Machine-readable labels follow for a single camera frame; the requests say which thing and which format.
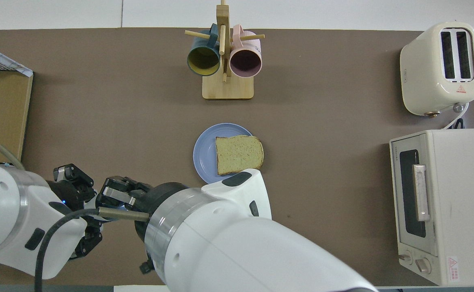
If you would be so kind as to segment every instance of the oven door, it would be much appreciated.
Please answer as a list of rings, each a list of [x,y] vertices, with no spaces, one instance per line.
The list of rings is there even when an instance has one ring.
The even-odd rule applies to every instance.
[[[392,142],[396,213],[401,243],[437,256],[430,214],[431,196],[428,144],[425,133]]]

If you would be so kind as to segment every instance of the wooden cabinet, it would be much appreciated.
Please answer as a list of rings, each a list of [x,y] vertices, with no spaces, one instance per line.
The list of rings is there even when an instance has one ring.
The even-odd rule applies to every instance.
[[[19,160],[28,117],[33,76],[0,65],[0,144]],[[0,163],[6,161],[0,153]]]

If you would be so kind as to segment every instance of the plate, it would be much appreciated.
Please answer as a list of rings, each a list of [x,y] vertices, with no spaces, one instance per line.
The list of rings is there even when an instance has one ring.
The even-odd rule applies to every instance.
[[[217,174],[215,137],[233,137],[235,135],[252,135],[252,133],[242,126],[223,122],[209,127],[199,136],[194,145],[194,167],[206,183],[215,183],[232,176],[231,174],[223,176]]]

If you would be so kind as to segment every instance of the toaster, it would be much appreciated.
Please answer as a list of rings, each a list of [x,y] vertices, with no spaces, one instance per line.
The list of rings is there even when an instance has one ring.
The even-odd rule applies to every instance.
[[[443,22],[424,31],[400,55],[403,102],[415,115],[459,112],[474,100],[474,29]]]

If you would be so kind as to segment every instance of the warning label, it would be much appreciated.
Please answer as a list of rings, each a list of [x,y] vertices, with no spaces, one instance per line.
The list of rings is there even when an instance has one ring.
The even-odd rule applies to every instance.
[[[460,93],[460,94],[465,94],[466,90],[464,89],[463,85],[460,85],[457,91],[455,92]]]
[[[450,281],[459,281],[459,260],[457,257],[448,257],[446,259],[448,266],[448,277]]]

